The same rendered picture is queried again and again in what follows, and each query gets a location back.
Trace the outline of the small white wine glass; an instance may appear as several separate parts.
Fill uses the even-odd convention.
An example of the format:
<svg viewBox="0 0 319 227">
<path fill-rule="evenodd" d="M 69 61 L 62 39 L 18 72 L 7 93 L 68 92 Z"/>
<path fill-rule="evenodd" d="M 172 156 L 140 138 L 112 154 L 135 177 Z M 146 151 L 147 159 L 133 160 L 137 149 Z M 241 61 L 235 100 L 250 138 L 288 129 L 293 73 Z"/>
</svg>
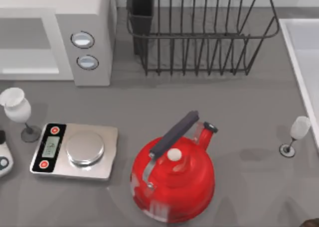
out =
<svg viewBox="0 0 319 227">
<path fill-rule="evenodd" d="M 291 141 L 290 143 L 280 145 L 279 153 L 285 158 L 293 158 L 296 154 L 293 143 L 303 139 L 308 133 L 311 125 L 311 121 L 307 116 L 297 117 L 290 130 Z"/>
</svg>

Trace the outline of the black cutlery holder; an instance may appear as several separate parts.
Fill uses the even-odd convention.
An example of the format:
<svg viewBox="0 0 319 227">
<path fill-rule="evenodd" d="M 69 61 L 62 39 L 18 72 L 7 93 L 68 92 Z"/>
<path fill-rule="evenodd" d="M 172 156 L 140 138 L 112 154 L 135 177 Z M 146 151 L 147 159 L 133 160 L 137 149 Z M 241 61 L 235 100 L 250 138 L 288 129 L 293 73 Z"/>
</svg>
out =
<svg viewBox="0 0 319 227">
<path fill-rule="evenodd" d="M 151 32 L 155 0 L 127 0 L 127 11 L 132 28 L 134 54 L 143 57 L 146 52 L 147 38 Z"/>
</svg>

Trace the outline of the red kettle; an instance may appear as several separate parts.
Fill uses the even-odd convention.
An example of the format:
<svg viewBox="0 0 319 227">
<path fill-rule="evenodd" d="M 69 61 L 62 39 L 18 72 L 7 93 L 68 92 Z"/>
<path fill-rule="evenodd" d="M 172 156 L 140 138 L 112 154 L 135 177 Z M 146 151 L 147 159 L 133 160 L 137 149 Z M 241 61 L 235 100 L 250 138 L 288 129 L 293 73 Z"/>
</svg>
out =
<svg viewBox="0 0 319 227">
<path fill-rule="evenodd" d="M 215 173 L 207 148 L 218 128 L 190 111 L 165 135 L 136 155 L 130 174 L 137 207 L 162 223 L 182 223 L 201 214 L 215 191 Z"/>
</svg>

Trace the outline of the pale microwave oven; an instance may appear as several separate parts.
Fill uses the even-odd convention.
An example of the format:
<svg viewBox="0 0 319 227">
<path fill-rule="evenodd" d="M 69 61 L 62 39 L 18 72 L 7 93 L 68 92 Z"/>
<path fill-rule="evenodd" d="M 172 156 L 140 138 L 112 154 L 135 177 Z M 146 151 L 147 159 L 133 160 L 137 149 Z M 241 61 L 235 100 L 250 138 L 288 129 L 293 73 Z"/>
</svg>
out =
<svg viewBox="0 0 319 227">
<path fill-rule="evenodd" d="M 0 0 L 0 80 L 73 81 L 108 86 L 116 38 L 116 0 Z M 89 32 L 95 44 L 75 47 L 70 36 Z M 76 60 L 92 55 L 94 70 Z"/>
</svg>

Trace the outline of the silver kitchen scale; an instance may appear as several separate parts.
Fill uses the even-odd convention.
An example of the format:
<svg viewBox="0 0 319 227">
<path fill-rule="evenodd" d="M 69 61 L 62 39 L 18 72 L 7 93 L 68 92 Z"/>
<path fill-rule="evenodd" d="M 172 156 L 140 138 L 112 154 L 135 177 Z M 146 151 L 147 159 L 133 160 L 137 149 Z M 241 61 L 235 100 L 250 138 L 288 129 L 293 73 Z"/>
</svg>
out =
<svg viewBox="0 0 319 227">
<path fill-rule="evenodd" d="M 118 135 L 112 126 L 47 123 L 29 170 L 35 175 L 108 180 Z"/>
</svg>

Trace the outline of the large white wine glass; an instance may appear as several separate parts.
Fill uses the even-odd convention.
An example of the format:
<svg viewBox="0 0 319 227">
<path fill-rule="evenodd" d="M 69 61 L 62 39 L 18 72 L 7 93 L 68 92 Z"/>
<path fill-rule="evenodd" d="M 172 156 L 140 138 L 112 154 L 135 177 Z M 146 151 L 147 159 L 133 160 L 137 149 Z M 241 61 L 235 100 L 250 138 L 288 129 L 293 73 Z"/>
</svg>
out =
<svg viewBox="0 0 319 227">
<path fill-rule="evenodd" d="M 21 88 L 11 87 L 2 91 L 0 93 L 0 105 L 10 120 L 24 124 L 25 127 L 21 132 L 22 141 L 31 143 L 39 140 L 41 129 L 27 124 L 31 117 L 31 105 Z"/>
</svg>

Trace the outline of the dark brown object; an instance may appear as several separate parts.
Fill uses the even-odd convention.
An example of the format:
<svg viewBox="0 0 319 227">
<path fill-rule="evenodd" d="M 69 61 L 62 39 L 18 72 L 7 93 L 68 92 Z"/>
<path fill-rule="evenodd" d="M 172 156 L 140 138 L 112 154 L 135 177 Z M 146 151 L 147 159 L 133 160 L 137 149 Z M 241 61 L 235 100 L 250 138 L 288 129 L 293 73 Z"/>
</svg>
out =
<svg viewBox="0 0 319 227">
<path fill-rule="evenodd" d="M 319 227 L 319 218 L 305 220 L 300 227 Z"/>
</svg>

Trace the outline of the round microwave knob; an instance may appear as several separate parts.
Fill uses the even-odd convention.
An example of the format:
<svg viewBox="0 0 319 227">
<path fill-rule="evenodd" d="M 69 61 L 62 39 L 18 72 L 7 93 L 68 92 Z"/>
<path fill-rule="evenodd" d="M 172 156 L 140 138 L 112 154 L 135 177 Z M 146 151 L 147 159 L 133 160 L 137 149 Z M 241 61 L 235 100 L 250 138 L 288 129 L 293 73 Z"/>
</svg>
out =
<svg viewBox="0 0 319 227">
<path fill-rule="evenodd" d="M 84 70 L 94 70 L 99 66 L 99 61 L 92 55 L 84 55 L 78 57 L 76 60 L 77 65 Z"/>
<path fill-rule="evenodd" d="M 89 49 L 95 44 L 95 39 L 92 34 L 85 31 L 73 33 L 70 36 L 71 43 L 80 49 Z"/>
</svg>

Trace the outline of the white and grey appliance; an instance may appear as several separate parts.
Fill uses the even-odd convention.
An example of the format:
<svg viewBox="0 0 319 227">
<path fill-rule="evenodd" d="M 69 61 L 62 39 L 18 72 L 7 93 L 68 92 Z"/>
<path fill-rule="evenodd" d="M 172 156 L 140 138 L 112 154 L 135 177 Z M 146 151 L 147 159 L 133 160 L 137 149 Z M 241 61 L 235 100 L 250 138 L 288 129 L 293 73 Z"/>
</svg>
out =
<svg viewBox="0 0 319 227">
<path fill-rule="evenodd" d="M 13 167 L 14 160 L 6 141 L 4 130 L 0 130 L 0 178 L 8 174 Z"/>
</svg>

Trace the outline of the white sink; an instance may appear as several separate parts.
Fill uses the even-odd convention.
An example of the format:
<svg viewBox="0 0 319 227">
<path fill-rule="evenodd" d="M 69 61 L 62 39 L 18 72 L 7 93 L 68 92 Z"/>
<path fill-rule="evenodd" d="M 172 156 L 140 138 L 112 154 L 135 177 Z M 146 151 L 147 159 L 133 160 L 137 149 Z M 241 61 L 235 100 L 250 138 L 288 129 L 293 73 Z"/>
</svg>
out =
<svg viewBox="0 0 319 227">
<path fill-rule="evenodd" d="M 319 152 L 319 18 L 279 20 Z"/>
</svg>

